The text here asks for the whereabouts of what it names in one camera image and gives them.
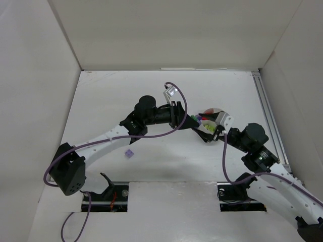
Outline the white round divided container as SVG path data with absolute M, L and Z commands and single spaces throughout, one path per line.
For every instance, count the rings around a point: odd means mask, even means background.
M 214 113 L 216 113 L 216 112 L 220 112 L 220 111 L 223 111 L 223 110 L 221 110 L 221 109 L 219 109 L 219 108 L 213 108 L 213 109 L 214 109 Z M 216 127 L 217 127 L 217 128 L 216 128 L 216 131 L 214 132 L 214 133 L 216 133 L 216 134 L 217 134 L 217 136 L 214 138 L 214 140 L 213 140 L 213 141 L 217 141 L 217 140 L 219 139 L 219 136 L 223 136 L 223 135 L 224 135 L 224 133 L 226 132 L 226 131 L 224 130 L 224 128 L 223 128 L 223 127 L 218 126 L 215 122 L 212 122 L 212 121 L 207 120 L 207 119 L 205 119 L 205 118 L 202 118 L 202 120 L 201 120 L 200 122 L 201 122 L 201 125 L 199 126 L 198 130 L 201 130 L 201 131 L 203 131 L 203 132 L 205 132 L 205 131 L 204 131 L 204 128 L 203 128 L 203 125 L 208 124 L 208 125 L 214 125 L 214 126 L 216 126 Z

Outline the red large lego brick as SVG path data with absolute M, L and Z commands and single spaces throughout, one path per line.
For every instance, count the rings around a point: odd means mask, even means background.
M 212 113 L 214 113 L 214 109 L 213 108 L 209 108 L 209 109 L 205 110 L 203 113 L 205 113 L 205 114 L 212 114 Z

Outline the lime green lego brick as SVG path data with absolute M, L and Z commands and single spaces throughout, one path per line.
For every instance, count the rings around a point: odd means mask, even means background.
M 209 134 L 213 134 L 216 131 L 216 126 L 214 125 L 203 125 L 204 131 Z

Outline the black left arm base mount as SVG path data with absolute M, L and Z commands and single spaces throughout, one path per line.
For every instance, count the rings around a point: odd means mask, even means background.
M 112 181 L 105 173 L 91 176 L 80 192 L 83 194 L 81 211 L 127 212 L 129 183 Z

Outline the lavender 2x2 lego brick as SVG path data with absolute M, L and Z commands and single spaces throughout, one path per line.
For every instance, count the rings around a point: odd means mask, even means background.
M 126 156 L 128 159 L 130 159 L 131 157 L 133 157 L 133 155 L 134 155 L 134 152 L 133 152 L 132 150 L 130 150 L 130 149 L 126 150 L 126 152 L 125 152 L 125 156 Z

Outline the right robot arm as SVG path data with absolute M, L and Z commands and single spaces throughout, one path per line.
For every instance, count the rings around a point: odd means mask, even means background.
M 296 228 L 304 241 L 322 241 L 322 201 L 265 147 L 268 136 L 261 125 L 249 123 L 240 131 L 232 127 L 234 119 L 222 110 L 200 113 L 193 119 L 199 125 L 194 131 L 204 142 L 224 142 L 223 174 L 243 200 L 256 200 L 280 214 Z M 236 180 L 231 180 L 226 170 L 229 145 L 244 152 L 241 160 L 249 170 Z

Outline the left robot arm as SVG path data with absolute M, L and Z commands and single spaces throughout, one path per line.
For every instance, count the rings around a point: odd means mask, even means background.
M 142 96 L 134 110 L 108 132 L 77 147 L 61 144 L 50 164 L 49 175 L 64 195 L 79 190 L 106 193 L 97 182 L 86 177 L 86 168 L 110 152 L 133 144 L 147 134 L 148 125 L 169 124 L 173 130 L 199 127 L 199 122 L 186 114 L 181 102 L 156 106 L 154 97 Z

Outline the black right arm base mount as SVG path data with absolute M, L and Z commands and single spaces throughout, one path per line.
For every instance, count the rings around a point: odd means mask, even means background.
M 257 181 L 257 178 L 245 181 L 242 184 L 234 185 L 228 181 L 217 182 L 217 197 L 220 203 L 221 212 L 266 212 L 264 204 L 250 198 L 247 189 Z

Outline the green 2x4 lego brick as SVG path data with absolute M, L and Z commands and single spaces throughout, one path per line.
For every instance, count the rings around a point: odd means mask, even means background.
M 197 117 L 196 116 L 194 116 L 194 115 L 191 115 L 191 118 L 192 119 L 194 119 L 195 121 L 197 121 L 198 119 L 197 119 Z

